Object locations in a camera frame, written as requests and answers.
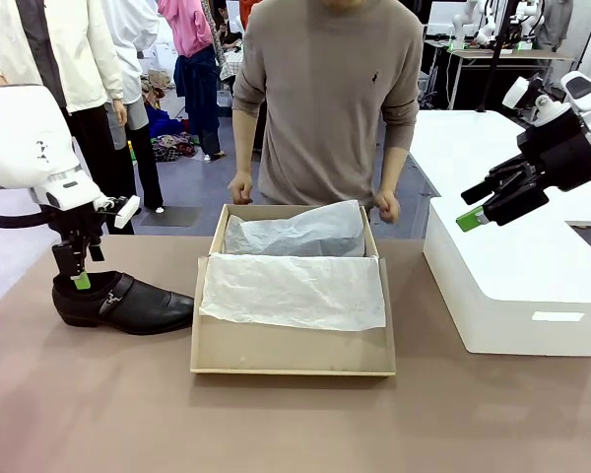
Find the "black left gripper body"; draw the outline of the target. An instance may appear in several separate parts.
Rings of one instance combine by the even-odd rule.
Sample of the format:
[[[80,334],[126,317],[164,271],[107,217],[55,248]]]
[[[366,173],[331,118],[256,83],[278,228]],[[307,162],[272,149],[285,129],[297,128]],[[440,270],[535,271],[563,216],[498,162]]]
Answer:
[[[92,203],[61,211],[46,206],[48,226],[61,236],[62,240],[83,242],[85,245],[99,245],[103,234],[104,213],[97,211]]]

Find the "person's right hand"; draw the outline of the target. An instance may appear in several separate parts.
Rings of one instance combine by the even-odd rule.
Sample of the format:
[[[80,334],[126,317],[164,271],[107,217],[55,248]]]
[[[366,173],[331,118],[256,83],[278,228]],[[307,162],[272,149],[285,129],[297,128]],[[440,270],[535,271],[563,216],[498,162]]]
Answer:
[[[234,205],[248,205],[253,202],[251,197],[252,176],[250,172],[238,171],[230,182],[228,189]]]

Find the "person's left hand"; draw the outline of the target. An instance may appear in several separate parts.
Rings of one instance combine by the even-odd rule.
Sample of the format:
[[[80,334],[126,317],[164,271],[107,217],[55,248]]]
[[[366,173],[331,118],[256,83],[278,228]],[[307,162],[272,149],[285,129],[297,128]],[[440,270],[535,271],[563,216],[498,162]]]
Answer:
[[[387,224],[395,224],[399,217],[401,206],[393,190],[379,190],[374,198],[380,219]]]

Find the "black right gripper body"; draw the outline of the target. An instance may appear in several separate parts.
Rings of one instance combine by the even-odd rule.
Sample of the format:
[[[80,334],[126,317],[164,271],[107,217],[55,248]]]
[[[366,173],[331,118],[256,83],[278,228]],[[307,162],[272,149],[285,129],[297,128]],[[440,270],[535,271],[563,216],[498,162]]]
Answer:
[[[561,115],[518,135],[517,147],[534,168],[538,187],[566,192],[591,181],[591,138],[587,132],[577,115]]]

